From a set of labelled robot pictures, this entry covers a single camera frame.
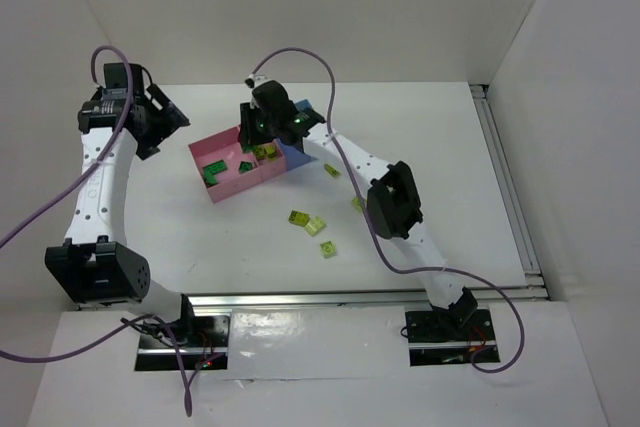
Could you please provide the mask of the long dark green lego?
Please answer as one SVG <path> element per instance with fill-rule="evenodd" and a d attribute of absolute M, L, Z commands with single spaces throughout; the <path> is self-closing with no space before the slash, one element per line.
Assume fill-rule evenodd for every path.
<path fill-rule="evenodd" d="M 227 170 L 227 165 L 224 160 L 219 160 L 211 164 L 206 165 L 203 168 L 203 173 L 207 175 L 217 175 Z"/>

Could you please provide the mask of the small dark green lego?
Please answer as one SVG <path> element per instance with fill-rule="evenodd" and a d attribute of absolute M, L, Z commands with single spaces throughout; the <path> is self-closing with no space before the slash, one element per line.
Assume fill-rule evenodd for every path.
<path fill-rule="evenodd" d="M 212 184 L 215 185 L 216 184 L 216 179 L 215 176 L 210 174 L 210 173 L 205 173 L 204 174 L 204 180 L 208 183 L 208 184 Z"/>

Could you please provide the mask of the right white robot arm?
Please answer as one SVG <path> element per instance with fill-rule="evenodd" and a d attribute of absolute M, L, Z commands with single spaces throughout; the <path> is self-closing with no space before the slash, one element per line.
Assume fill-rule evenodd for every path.
<path fill-rule="evenodd" d="M 407 275 L 421 279 L 441 324 L 460 330 L 478 303 L 464 281 L 447 269 L 446 260 L 429 235 L 411 168 L 391 164 L 336 132 L 312 108 L 298 109 L 282 84 L 262 76 L 245 80 L 251 100 L 240 105 L 238 140 L 250 146 L 278 140 L 309 156 L 341 160 L 358 191 L 362 209 L 376 240 L 391 242 L 407 259 Z"/>

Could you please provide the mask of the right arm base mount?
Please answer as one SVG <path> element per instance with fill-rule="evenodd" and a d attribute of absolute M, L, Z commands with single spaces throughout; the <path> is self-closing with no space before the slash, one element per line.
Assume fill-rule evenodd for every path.
<path fill-rule="evenodd" d="M 492 317 L 479 309 L 460 329 L 445 325 L 445 318 L 431 310 L 406 311 L 400 335 L 408 342 L 411 367 L 499 363 Z"/>

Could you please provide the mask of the lime lego brick top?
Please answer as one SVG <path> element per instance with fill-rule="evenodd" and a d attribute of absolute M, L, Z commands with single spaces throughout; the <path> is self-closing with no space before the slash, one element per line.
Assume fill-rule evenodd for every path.
<path fill-rule="evenodd" d="M 340 177 L 340 172 L 336 170 L 334 167 L 332 167 L 331 165 L 325 163 L 323 168 L 332 178 Z"/>

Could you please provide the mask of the dark green square lego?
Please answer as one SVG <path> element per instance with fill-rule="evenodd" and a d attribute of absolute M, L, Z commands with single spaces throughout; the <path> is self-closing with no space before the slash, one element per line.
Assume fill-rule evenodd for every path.
<path fill-rule="evenodd" d="M 239 165 L 238 172 L 243 174 L 253 169 L 253 164 L 248 161 L 242 161 Z"/>

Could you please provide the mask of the lime long lego brick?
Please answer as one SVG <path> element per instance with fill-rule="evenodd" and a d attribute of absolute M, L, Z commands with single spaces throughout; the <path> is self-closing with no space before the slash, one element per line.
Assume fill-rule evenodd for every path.
<path fill-rule="evenodd" d="M 262 161 L 266 158 L 266 151 L 263 146 L 254 146 L 252 152 L 258 161 Z"/>

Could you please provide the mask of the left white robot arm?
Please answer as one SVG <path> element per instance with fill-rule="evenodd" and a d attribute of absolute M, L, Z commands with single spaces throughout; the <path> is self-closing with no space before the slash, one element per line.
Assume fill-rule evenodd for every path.
<path fill-rule="evenodd" d="M 45 265 L 80 307 L 120 305 L 162 318 L 180 342 L 194 329 L 188 297 L 155 282 L 148 261 L 127 245 L 125 201 L 133 159 L 146 160 L 189 119 L 139 65 L 107 63 L 104 86 L 78 113 L 82 172 L 71 224 Z"/>

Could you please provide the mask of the pale yellow lego brick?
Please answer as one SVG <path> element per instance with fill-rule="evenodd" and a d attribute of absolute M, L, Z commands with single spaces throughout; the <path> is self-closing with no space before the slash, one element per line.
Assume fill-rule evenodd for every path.
<path fill-rule="evenodd" d="M 314 216 L 309 219 L 304 226 L 304 230 L 312 237 L 319 234 L 326 227 L 326 222 L 322 217 Z"/>

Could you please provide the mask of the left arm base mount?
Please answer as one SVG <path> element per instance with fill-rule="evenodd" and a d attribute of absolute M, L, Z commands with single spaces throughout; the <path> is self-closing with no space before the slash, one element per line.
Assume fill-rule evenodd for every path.
<path fill-rule="evenodd" d="M 175 333 L 183 367 L 187 372 L 197 369 L 223 371 L 228 368 L 230 315 L 196 316 L 189 334 Z M 169 335 L 155 327 L 155 321 L 143 321 L 134 330 L 139 341 L 134 370 L 136 372 L 178 371 L 179 365 Z"/>

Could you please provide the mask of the pale lime lego bottom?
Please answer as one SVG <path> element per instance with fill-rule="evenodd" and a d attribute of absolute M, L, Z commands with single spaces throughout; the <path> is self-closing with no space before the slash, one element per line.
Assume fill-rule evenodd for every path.
<path fill-rule="evenodd" d="M 328 259 L 337 254 L 336 247 L 332 241 L 326 241 L 320 244 L 322 256 Z"/>

